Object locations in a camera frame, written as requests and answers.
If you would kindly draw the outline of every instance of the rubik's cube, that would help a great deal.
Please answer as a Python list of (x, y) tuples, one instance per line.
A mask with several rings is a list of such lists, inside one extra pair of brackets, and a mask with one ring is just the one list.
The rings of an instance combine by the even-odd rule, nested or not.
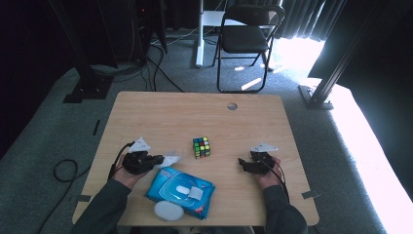
[(206, 136), (194, 138), (192, 141), (194, 143), (194, 153), (196, 159), (205, 158), (210, 155), (209, 140)]

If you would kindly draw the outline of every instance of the folding chair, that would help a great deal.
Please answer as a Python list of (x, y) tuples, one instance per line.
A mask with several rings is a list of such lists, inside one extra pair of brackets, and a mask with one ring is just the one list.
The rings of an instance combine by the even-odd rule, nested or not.
[[(258, 93), (264, 86), (267, 78), (268, 63), (273, 49), (274, 35), (284, 18), (284, 9), (276, 5), (237, 5), (229, 8), (221, 22), (218, 41), (215, 49), (212, 66), (218, 59), (218, 74), (216, 87), (221, 93)], [(228, 24), (228, 20), (240, 24)], [(224, 50), (228, 54), (258, 54), (256, 57), (226, 57), (221, 56)], [(261, 55), (268, 51), (265, 61), (262, 85), (256, 90), (229, 90), (220, 88), (221, 61), (223, 59), (254, 59), (253, 66)]]

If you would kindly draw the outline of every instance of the person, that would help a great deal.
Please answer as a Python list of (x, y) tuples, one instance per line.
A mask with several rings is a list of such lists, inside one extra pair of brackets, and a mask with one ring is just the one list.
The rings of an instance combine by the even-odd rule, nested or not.
[[(84, 233), (112, 233), (127, 207), (128, 195), (134, 185), (146, 175), (132, 175), (121, 165), (124, 156), (121, 157), (116, 173), (110, 178), (102, 189), (96, 194), (94, 199), (79, 217), (70, 230), (70, 234)], [(273, 160), (280, 164), (280, 159), (273, 157)], [(274, 171), (281, 177), (280, 168), (277, 164)], [(286, 196), (282, 190), (281, 182), (272, 173), (265, 175), (252, 175), (262, 189), (266, 207), (267, 234), (295, 234), (307, 233), (307, 223), (301, 213), (288, 204)], [(248, 228), (242, 227), (209, 227), (201, 229), (203, 234), (218, 233), (253, 233), (248, 232)], [(141, 233), (176, 233), (176, 230), (169, 228), (144, 228)]]

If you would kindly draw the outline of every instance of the cable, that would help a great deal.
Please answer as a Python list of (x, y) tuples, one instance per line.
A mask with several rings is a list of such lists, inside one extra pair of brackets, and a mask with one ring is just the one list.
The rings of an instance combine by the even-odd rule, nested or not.
[(136, 75), (134, 75), (134, 76), (132, 76), (132, 77), (128, 77), (128, 78), (125, 78), (125, 79), (123, 79), (123, 80), (113, 80), (112, 82), (113, 82), (113, 83), (121, 83), (121, 82), (129, 81), (129, 80), (131, 80), (131, 79), (133, 79), (133, 78), (136, 78), (136, 77), (138, 77), (138, 76), (141, 76), (141, 75), (142, 75), (142, 72), (140, 72), (140, 74), (136, 74)]
[(286, 184), (285, 184), (285, 175), (284, 175), (284, 173), (283, 173), (283, 170), (282, 170), (282, 167), (280, 166), (280, 164), (278, 164), (276, 161), (274, 161), (274, 163), (280, 168), (280, 171), (282, 172), (282, 178), (283, 178), (283, 179), (281, 179), (280, 176), (279, 176), (276, 172), (274, 172), (274, 170), (273, 170), (270, 166), (268, 166), (268, 164), (266, 164), (266, 163), (264, 162), (264, 160), (260, 160), (260, 162), (261, 162), (262, 164), (264, 164), (268, 169), (270, 169), (270, 171), (271, 171), (274, 175), (276, 175), (277, 179), (278, 179), (278, 180), (280, 181), (280, 183), (282, 184), (282, 189), (283, 189), (283, 191), (284, 191), (284, 193), (285, 193), (286, 201), (289, 203), (288, 189), (286, 188)]
[(128, 2), (129, 12), (130, 12), (130, 15), (131, 15), (131, 53), (130, 53), (130, 56), (128, 58), (128, 61), (131, 61), (131, 56), (132, 56), (133, 51), (134, 51), (134, 34), (135, 34), (135, 32), (134, 32), (133, 13), (131, 11), (131, 3), (130, 3), (130, 1), (127, 1), (127, 2)]
[(118, 172), (119, 169), (116, 169), (116, 165), (118, 164), (119, 158), (121, 157), (122, 153), (127, 147), (131, 147), (134, 144), (134, 141), (131, 143), (127, 143), (124, 145), (124, 147), (121, 148), (121, 150), (118, 153), (118, 156), (116, 156), (115, 162), (113, 162), (112, 166), (110, 167), (109, 175), (107, 176), (107, 180), (109, 180), (116, 172)]
[[(60, 165), (62, 165), (63, 163), (66, 163), (66, 162), (67, 162), (67, 163), (72, 163), (72, 164), (74, 165), (74, 167), (75, 167), (75, 171), (74, 171), (74, 173), (73, 173), (73, 176), (72, 176), (72, 178), (69, 178), (69, 179), (63, 179), (63, 178), (59, 177), (58, 174), (57, 174), (57, 169), (60, 167)], [(52, 216), (52, 214), (55, 212), (55, 210), (56, 210), (57, 207), (60, 205), (60, 203), (63, 201), (63, 199), (66, 197), (67, 193), (69, 192), (70, 188), (71, 188), (72, 185), (73, 185), (73, 182), (74, 182), (77, 178), (79, 178), (79, 177), (83, 176), (85, 173), (87, 173), (90, 169), (91, 169), (91, 166), (88, 166), (82, 173), (80, 173), (80, 174), (78, 175), (78, 164), (76, 163), (76, 161), (74, 161), (74, 160), (72, 160), (72, 159), (63, 159), (63, 160), (61, 160), (60, 162), (58, 162), (58, 163), (55, 165), (55, 168), (54, 168), (54, 170), (53, 170), (53, 174), (54, 174), (55, 179), (56, 179), (57, 181), (63, 182), (63, 183), (68, 182), (69, 185), (67, 186), (66, 191), (64, 192), (63, 196), (61, 196), (60, 200), (59, 200), (59, 201), (57, 202), (57, 204), (52, 208), (52, 210), (51, 210), (51, 211), (49, 212), (49, 214), (46, 216), (45, 220), (44, 220), (44, 221), (42, 222), (42, 224), (40, 225), (40, 228), (39, 228), (39, 230), (37, 231), (38, 234), (41, 233), (41, 231), (43, 230), (43, 227), (45, 226), (46, 222), (49, 220), (49, 218), (50, 218), (50, 217)]]
[(317, 234), (319, 234), (319, 230), (316, 228), (316, 226), (313, 226), (313, 229), (316, 231)]
[[(227, 8), (227, 4), (228, 4), (228, 1), (227, 1), (227, 0), (221, 0), (221, 1), (218, 3), (218, 5), (215, 7), (214, 11), (217, 11), (218, 8), (222, 5), (223, 2), (225, 2), (225, 4), (223, 4), (223, 10), (221, 10), (221, 11), (224, 11), (224, 12), (225, 12), (225, 10), (226, 10), (226, 8)], [(167, 45), (171, 45), (171, 44), (173, 44), (173, 43), (175, 43), (175, 42), (177, 42), (177, 41), (179, 41), (179, 40), (182, 40), (183, 38), (186, 38), (186, 37), (191, 36), (191, 35), (192, 35), (196, 30), (198, 30), (198, 29), (199, 29), (199, 28), (196, 27), (195, 29), (193, 29), (192, 31), (188, 32), (188, 33), (185, 34), (185, 35), (168, 36), (167, 39), (168, 39), (168, 38), (172, 38), (172, 39), (176, 38), (176, 39), (175, 39), (174, 41), (172, 41), (172, 42), (167, 43)], [(204, 36), (207, 36), (213, 29), (215, 29), (215, 26), (214, 26), (210, 31), (204, 33)], [(151, 45), (160, 46), (160, 44), (159, 44), (159, 39), (157, 39), (157, 40), (155, 40), (154, 42), (152, 42)]]
[(145, 81), (145, 83), (146, 83), (146, 91), (148, 91), (148, 84), (149, 84), (149, 86), (150, 86), (150, 91), (153, 91), (153, 89), (152, 89), (152, 83), (151, 83), (151, 70), (149, 69), (149, 65), (146, 63), (146, 70), (148, 71), (148, 79), (146, 79), (145, 77), (144, 77), (144, 75), (142, 74), (142, 78), (143, 78), (143, 80)]
[(115, 71), (103, 71), (99, 70), (96, 68), (93, 68), (94, 72), (99, 75), (107, 75), (107, 76), (118, 76), (118, 75), (132, 75), (136, 72), (139, 72), (142, 70), (143, 65), (141, 65), (139, 62), (135, 62), (135, 65), (131, 67), (127, 67), (122, 70), (115, 70)]
[(181, 88), (179, 88), (179, 86), (177, 86), (168, 76), (167, 74), (161, 69), (161, 67), (159, 66), (162, 62), (162, 60), (164, 59), (164, 50), (162, 50), (160, 47), (158, 46), (154, 46), (151, 45), (152, 47), (155, 47), (156, 49), (158, 49), (161, 52), (161, 59), (159, 61), (159, 64), (156, 64), (155, 61), (153, 61), (152, 59), (150, 59), (148, 57), (148, 60), (151, 61), (155, 66), (156, 66), (156, 70), (155, 70), (155, 74), (154, 74), (154, 92), (156, 92), (156, 74), (158, 72), (158, 70), (160, 70), (164, 76), (176, 87), (176, 89), (178, 89), (180, 92), (185, 93)]

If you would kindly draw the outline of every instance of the sleeve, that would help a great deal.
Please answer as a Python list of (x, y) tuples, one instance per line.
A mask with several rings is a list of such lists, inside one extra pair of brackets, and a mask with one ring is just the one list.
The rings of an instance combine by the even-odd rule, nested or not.
[(111, 178), (72, 227), (71, 234), (110, 233), (127, 207), (131, 190)]
[(287, 203), (281, 186), (267, 187), (263, 193), (267, 209), (267, 234), (308, 233), (306, 220), (295, 207)]

